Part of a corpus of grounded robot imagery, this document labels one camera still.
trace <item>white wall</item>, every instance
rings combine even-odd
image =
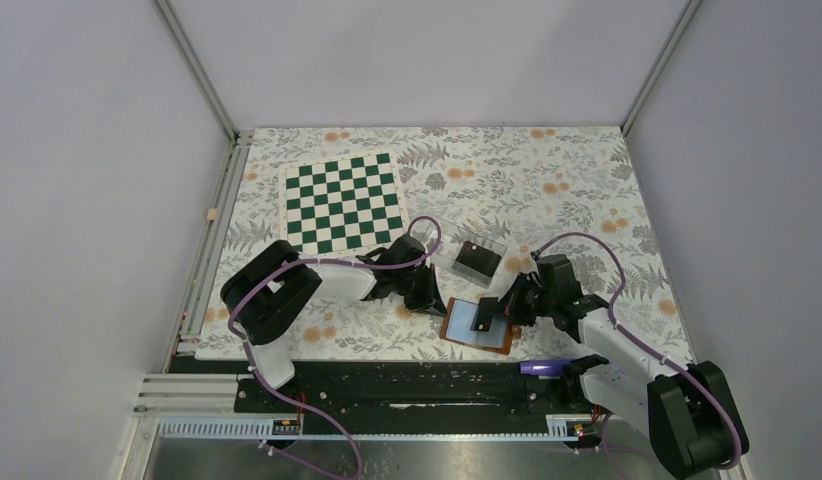
[[[684,0],[173,0],[241,128],[619,124]]]
[[[0,2],[0,479],[105,477],[224,151],[151,2]]]
[[[756,479],[822,478],[822,0],[705,2],[630,146]]]

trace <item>purple tube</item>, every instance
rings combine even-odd
[[[520,373],[523,375],[544,375],[557,377],[564,366],[572,362],[569,358],[552,358],[549,360],[529,360],[520,362]]]

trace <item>clear container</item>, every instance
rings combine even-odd
[[[436,218],[442,231],[441,243],[429,257],[433,265],[448,270],[483,288],[488,288],[502,258],[505,244],[483,237],[452,222]],[[437,240],[432,222],[420,221],[411,229],[411,236],[429,251]]]

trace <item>chessboard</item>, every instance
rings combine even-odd
[[[408,207],[388,151],[279,167],[281,238],[309,255],[359,255],[405,232]]]

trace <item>tabletop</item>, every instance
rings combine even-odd
[[[618,127],[567,128],[264,128],[237,193],[206,310],[198,359],[244,359],[226,328],[223,283],[277,240],[279,166],[308,158],[389,149],[398,164],[410,217],[434,215],[507,245],[493,282],[482,289],[442,269],[444,301],[501,296],[529,252],[567,231],[590,233],[620,257],[627,277],[620,321],[669,355],[690,358],[657,239]],[[607,254],[567,238],[546,253],[572,261],[585,293],[608,299],[619,282]],[[442,318],[412,314],[402,298],[375,302],[316,299],[285,334],[292,359],[517,361],[569,357],[582,350],[551,319],[524,328],[508,356],[439,338]]]

